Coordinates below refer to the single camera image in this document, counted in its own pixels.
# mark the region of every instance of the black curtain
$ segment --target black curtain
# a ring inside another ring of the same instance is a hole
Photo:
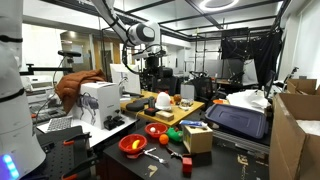
[[[254,59],[260,85],[266,83],[270,70],[276,72],[277,58],[282,48],[282,31],[277,30],[267,35],[234,40],[224,37],[221,41],[222,59]]]

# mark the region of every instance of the red bowl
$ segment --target red bowl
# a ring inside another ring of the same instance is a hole
[[[156,132],[153,133],[150,131],[152,127],[156,129]],[[151,137],[159,138],[161,134],[165,134],[167,132],[168,127],[160,123],[150,123],[144,128],[144,130],[146,131],[146,133],[150,134]]]
[[[132,143],[135,140],[140,140],[140,143],[137,147],[137,149],[132,149]],[[126,152],[128,154],[137,154],[139,151],[141,151],[143,148],[145,148],[147,145],[147,139],[146,137],[140,135],[140,134],[130,134],[128,136],[123,137],[119,142],[119,149],[123,152]]]

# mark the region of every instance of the lamp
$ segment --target lamp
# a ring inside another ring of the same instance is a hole
[[[219,6],[219,7],[213,7],[213,8],[210,8],[210,7],[207,7],[207,3],[210,2],[210,1],[214,1],[214,0],[203,0],[200,4],[199,4],[199,7],[202,9],[202,10],[205,10],[205,11],[221,11],[223,9],[228,9],[232,6],[234,6],[235,4],[237,4],[239,2],[239,0],[233,0],[231,3],[229,4],[226,4],[226,5],[223,5],[223,6]]]

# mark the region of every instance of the brown cloth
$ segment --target brown cloth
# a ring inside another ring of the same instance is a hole
[[[56,87],[56,93],[63,103],[64,111],[68,114],[76,102],[81,84],[106,81],[104,73],[99,70],[80,71],[62,77]]]

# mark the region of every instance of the black chair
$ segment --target black chair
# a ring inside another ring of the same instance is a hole
[[[195,87],[195,100],[205,103],[205,109],[212,105],[214,98],[212,80],[210,77],[199,77],[191,80]]]
[[[152,92],[165,92],[168,91],[170,96],[174,96],[177,93],[178,86],[178,78],[177,77],[169,77],[169,78],[161,78],[157,79],[155,77],[152,78]]]

